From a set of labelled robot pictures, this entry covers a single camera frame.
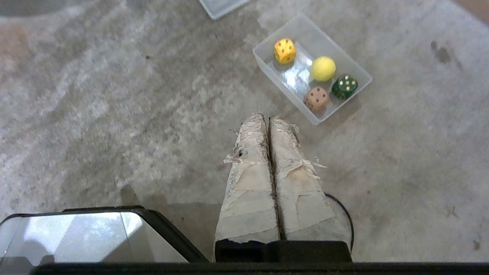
plastic container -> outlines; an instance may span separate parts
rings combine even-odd
[[[288,65],[279,64],[273,56],[273,46],[281,38],[292,39],[297,50],[294,62]],[[314,125],[326,120],[372,81],[371,75],[304,15],[295,17],[268,36],[253,49],[253,54],[260,69]],[[333,58],[336,73],[328,82],[317,82],[310,76],[311,64],[323,55]],[[331,94],[333,82],[343,73],[358,81],[356,92],[346,100]],[[319,115],[304,104],[304,95],[316,86],[325,88],[331,99],[325,112]]]
[[[212,20],[232,12],[234,9],[250,2],[250,0],[199,0]]]

